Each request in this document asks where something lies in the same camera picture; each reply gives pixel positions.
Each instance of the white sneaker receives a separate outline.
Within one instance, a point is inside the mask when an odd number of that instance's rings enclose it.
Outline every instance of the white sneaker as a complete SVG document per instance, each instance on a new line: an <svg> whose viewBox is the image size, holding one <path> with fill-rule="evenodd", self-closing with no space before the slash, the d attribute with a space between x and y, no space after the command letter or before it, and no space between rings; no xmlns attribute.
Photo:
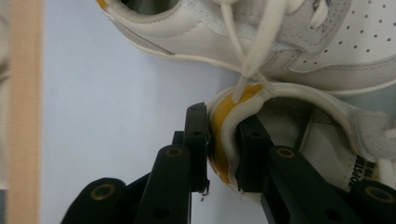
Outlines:
<svg viewBox="0 0 396 224"><path fill-rule="evenodd" d="M208 105L215 142L209 159L225 183L236 189L236 127L256 115L276 146L300 149L334 186L349 190L353 183L370 179L396 189L395 120L310 87L272 85L273 95L261 84L249 84L238 104L232 100L233 89L228 89ZM311 116L306 111L314 112Z"/></svg>
<svg viewBox="0 0 396 224"><path fill-rule="evenodd" d="M396 83L393 0L97 0L138 48L341 96Z"/></svg>

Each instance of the shoe tongue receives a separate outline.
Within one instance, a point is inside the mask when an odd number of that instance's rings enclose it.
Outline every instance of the shoe tongue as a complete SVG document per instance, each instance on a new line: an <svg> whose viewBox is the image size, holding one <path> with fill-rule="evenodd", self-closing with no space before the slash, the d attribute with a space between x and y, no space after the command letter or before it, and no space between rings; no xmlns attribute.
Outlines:
<svg viewBox="0 0 396 224"><path fill-rule="evenodd" d="M300 151L330 184L346 191L358 182L378 180L378 168L352 152L343 128L316 108L304 134Z"/></svg>
<svg viewBox="0 0 396 224"><path fill-rule="evenodd" d="M396 139L385 135L396 129L396 121L383 112L357 110L350 116L355 143L369 160L396 160Z"/></svg>

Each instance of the shoe lining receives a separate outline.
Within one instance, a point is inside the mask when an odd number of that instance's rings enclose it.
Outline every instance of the shoe lining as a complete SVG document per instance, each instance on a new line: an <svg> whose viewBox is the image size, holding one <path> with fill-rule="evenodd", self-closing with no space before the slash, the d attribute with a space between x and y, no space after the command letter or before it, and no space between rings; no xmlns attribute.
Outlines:
<svg viewBox="0 0 396 224"><path fill-rule="evenodd" d="M298 149L314 108L307 102L277 97L265 102L257 117L274 144Z"/></svg>
<svg viewBox="0 0 396 224"><path fill-rule="evenodd" d="M157 15L174 7L179 0L121 0L129 9L141 15Z"/></svg>

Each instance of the sneaker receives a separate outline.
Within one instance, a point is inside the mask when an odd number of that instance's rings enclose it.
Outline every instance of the sneaker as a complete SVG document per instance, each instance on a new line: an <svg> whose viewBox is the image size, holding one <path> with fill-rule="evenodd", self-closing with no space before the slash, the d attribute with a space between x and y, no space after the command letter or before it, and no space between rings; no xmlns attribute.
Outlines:
<svg viewBox="0 0 396 224"><path fill-rule="evenodd" d="M238 104L233 88L208 105L214 146L210 163L223 180L237 189L239 149L237 125L256 115L276 146L299 149L323 178L350 190L369 179L396 189L396 121L383 112L365 111L310 87L272 83L248 84Z"/></svg>
<svg viewBox="0 0 396 224"><path fill-rule="evenodd" d="M396 83L393 0L97 0L143 51L336 96Z"/></svg>

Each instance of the hole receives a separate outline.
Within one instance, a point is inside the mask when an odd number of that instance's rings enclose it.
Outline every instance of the hole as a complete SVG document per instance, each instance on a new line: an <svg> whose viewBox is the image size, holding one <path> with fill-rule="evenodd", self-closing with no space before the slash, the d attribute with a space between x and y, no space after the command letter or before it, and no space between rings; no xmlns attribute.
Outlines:
<svg viewBox="0 0 396 224"><path fill-rule="evenodd" d="M168 150L166 150L166 155L168 157L178 157L181 156L183 154L183 151L180 148L169 148Z"/></svg>
<svg viewBox="0 0 396 224"><path fill-rule="evenodd" d="M379 189L376 187L366 187L364 192L372 199L377 200L381 203L395 203L395 198L386 190Z"/></svg>
<svg viewBox="0 0 396 224"><path fill-rule="evenodd" d="M111 183L105 183L91 191L91 198L96 201L102 201L109 198L114 192L116 192L116 187Z"/></svg>
<svg viewBox="0 0 396 224"><path fill-rule="evenodd" d="M285 158L293 158L295 156L294 152L286 149L286 148L280 148L276 151L276 154L281 156L281 157L285 157Z"/></svg>
<svg viewBox="0 0 396 224"><path fill-rule="evenodd" d="M154 217L157 219L164 219L169 217L171 213L169 212L169 209L167 208L157 208L154 210Z"/></svg>
<svg viewBox="0 0 396 224"><path fill-rule="evenodd" d="M336 221L336 222L343 221L343 216L341 216L340 213L338 213L337 211L334 211L332 209L324 210L324 214L326 215L326 217L328 217L332 221Z"/></svg>

